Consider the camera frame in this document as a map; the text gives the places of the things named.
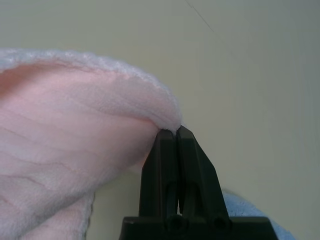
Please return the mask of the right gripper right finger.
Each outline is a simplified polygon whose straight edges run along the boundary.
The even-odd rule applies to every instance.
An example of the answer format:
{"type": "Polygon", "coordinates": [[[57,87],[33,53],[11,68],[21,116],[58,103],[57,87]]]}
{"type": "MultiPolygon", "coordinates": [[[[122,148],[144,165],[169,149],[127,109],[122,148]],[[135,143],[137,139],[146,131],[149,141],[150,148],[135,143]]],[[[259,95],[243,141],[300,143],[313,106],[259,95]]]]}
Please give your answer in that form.
{"type": "Polygon", "coordinates": [[[184,187],[182,215],[203,218],[208,223],[227,223],[229,215],[215,167],[189,129],[181,126],[176,137],[184,187]]]}

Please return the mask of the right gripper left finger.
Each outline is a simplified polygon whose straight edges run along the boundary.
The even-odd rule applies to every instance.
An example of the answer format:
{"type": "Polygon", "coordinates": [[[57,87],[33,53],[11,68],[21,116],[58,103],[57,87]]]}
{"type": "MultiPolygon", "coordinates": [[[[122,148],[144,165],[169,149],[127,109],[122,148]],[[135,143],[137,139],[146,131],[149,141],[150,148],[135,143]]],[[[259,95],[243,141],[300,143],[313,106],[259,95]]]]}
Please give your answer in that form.
{"type": "Polygon", "coordinates": [[[172,132],[160,130],[141,172],[140,217],[167,219],[178,211],[177,143],[172,132]]]}

